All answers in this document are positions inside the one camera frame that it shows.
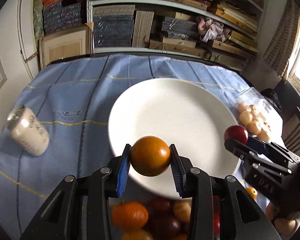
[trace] white wall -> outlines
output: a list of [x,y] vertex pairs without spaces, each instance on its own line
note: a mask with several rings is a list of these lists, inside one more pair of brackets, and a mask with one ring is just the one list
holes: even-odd
[[[25,10],[23,10],[24,3],[28,3],[28,6],[24,7]],[[32,16],[30,16],[32,13],[29,9],[30,3],[32,3],[31,0],[23,0],[21,21],[32,21]],[[7,76],[7,81],[0,89],[0,135],[15,101],[26,85],[31,82],[20,54],[17,8],[18,0],[8,0],[0,11],[0,61]],[[23,28],[24,43],[27,45],[28,57],[30,56],[29,53],[31,53],[31,46],[33,46],[33,40],[29,39],[30,36],[30,27],[28,29]]]
[[277,30],[286,3],[287,0],[268,0],[264,22],[259,32],[259,54],[256,61],[251,62],[243,73],[243,76],[259,91],[274,88],[281,80],[281,77],[263,61],[262,57]]

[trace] can lid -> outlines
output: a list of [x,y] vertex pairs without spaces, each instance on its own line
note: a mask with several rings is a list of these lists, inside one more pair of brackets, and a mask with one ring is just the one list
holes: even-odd
[[12,130],[18,124],[23,112],[25,111],[24,105],[19,105],[14,108],[7,117],[7,128]]

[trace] table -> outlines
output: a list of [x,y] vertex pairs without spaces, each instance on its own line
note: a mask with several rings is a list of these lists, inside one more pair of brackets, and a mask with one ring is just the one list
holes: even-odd
[[[50,65],[24,89],[16,105],[24,104],[34,111],[50,134],[50,144],[44,154],[32,157],[10,137],[6,127],[2,131],[0,223],[11,239],[19,239],[65,176],[89,176],[107,165],[112,157],[107,134],[112,105],[130,86],[162,77],[205,88],[233,113],[237,95],[249,88],[238,74],[219,66],[163,56],[115,54]],[[279,119],[277,125],[282,130],[282,120],[281,126]],[[280,135],[275,142],[283,145]],[[242,181],[240,170],[236,176]],[[128,181],[127,198],[145,194]],[[265,208],[267,200],[259,196],[258,203]]]

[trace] plate rim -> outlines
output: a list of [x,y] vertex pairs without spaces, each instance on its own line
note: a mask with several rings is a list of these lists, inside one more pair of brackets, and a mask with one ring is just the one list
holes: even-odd
[[[111,115],[113,114],[113,109],[114,109],[114,106],[116,105],[118,99],[123,95],[125,94],[130,88],[138,85],[138,84],[141,84],[141,83],[144,83],[144,82],[155,82],[156,80],[167,80],[167,81],[174,81],[174,82],[183,82],[183,83],[188,83],[188,84],[191,84],[191,85],[194,85],[194,86],[197,86],[201,89],[203,89],[204,91],[208,92],[209,94],[211,94],[215,99],[217,99],[219,102],[221,102],[223,104],[223,106],[229,111],[230,115],[232,116],[235,124],[234,125],[238,125],[238,121],[237,119],[234,117],[234,114],[231,112],[231,110],[228,108],[228,106],[226,106],[226,104],[221,101],[219,98],[217,98],[212,92],[206,90],[205,88],[203,88],[202,86],[199,86],[198,84],[195,84],[189,80],[184,80],[184,79],[177,79],[177,78],[152,78],[152,79],[147,79],[147,80],[143,80],[141,82],[138,82],[136,84],[134,84],[133,86],[127,88],[121,95],[119,95],[119,97],[116,99],[116,101],[114,102],[112,108],[111,108],[111,111],[110,111],[110,114],[109,114],[109,119],[108,119],[108,140],[109,140],[109,145],[110,145],[110,148],[111,148],[111,152],[113,154],[114,157],[117,157],[115,154],[114,154],[114,149],[113,149],[113,146],[112,146],[112,143],[111,143],[111,140],[110,140],[110,130],[109,130],[109,123],[110,123],[110,120],[111,120]],[[238,163],[234,169],[234,172],[232,174],[229,174],[229,175],[234,175],[237,173],[237,171],[239,170],[239,167],[240,167],[240,164],[241,164],[241,160],[240,158],[238,158]],[[133,176],[129,176],[135,183],[137,183],[138,185],[140,185],[141,187],[145,188],[146,190],[150,191],[151,193],[154,193],[156,195],[160,195],[160,196],[164,196],[164,197],[168,197],[168,198],[172,198],[172,199],[175,199],[171,196],[167,196],[165,194],[159,194],[158,192],[156,192],[155,190],[151,189],[151,187],[148,187],[148,186],[145,186],[143,184],[141,184],[140,182],[138,182]]]

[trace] clear plastic bag of fruit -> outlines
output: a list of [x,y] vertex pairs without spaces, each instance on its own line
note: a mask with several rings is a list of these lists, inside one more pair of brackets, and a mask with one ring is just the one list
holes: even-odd
[[282,119],[269,102],[254,88],[242,91],[237,98],[238,120],[258,140],[271,142],[273,133],[282,133]]

